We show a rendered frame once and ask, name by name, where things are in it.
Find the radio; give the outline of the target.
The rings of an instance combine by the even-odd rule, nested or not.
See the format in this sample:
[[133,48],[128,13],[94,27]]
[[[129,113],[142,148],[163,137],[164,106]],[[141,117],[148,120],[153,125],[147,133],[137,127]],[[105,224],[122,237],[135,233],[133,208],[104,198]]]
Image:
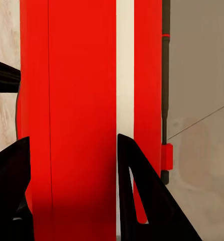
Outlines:
[[30,136],[34,241],[116,241],[118,134],[164,185],[173,169],[170,0],[20,0],[20,33],[15,125],[17,141]]

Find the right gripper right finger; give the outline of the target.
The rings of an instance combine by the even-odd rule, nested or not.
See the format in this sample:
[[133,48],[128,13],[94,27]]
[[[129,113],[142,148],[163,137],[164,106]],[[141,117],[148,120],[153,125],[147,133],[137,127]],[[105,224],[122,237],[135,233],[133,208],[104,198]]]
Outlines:
[[[147,223],[137,221],[129,168]],[[118,134],[121,241],[202,241],[136,142]]]

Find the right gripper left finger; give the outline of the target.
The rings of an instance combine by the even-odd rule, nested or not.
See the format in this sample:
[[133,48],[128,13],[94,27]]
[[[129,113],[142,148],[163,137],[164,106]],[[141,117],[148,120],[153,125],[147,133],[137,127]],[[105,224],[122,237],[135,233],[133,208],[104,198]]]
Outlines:
[[30,136],[0,152],[0,241],[4,241],[31,180]]

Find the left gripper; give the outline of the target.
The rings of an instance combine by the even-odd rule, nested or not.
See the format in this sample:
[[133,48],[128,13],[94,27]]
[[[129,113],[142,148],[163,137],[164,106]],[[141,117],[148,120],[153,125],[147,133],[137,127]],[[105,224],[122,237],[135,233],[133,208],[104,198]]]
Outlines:
[[21,71],[0,62],[0,92],[18,93]]

